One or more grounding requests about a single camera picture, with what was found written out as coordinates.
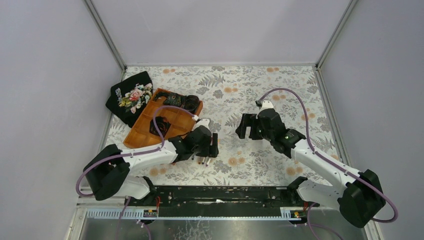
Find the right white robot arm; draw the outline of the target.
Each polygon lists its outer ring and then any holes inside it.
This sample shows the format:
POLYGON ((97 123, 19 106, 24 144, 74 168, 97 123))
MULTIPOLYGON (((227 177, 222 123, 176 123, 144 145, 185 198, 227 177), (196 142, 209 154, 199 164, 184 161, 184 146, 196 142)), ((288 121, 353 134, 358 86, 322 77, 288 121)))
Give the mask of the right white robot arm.
POLYGON ((327 180, 320 184, 298 177, 287 189, 305 202, 332 208, 353 226, 363 228, 386 204, 376 190, 381 190, 378 176, 371 170, 361 172, 340 162, 324 161, 318 151, 313 151, 307 138, 295 129, 285 127, 280 115, 268 108, 258 114, 242 114, 235 132, 240 139, 266 140, 280 154, 298 161, 327 180))

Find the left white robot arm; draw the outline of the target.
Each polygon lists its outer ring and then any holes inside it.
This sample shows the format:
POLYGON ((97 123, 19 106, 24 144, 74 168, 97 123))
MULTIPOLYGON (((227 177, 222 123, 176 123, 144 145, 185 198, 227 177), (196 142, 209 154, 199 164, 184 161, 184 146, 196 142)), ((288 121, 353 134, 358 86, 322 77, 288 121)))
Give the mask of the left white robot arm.
POLYGON ((97 201, 114 196, 141 200, 154 191, 151 180, 137 176, 141 170, 194 157, 215 158, 218 153, 218 134, 199 125, 156 145, 121 150, 110 144, 85 166, 81 178, 86 178, 97 201))

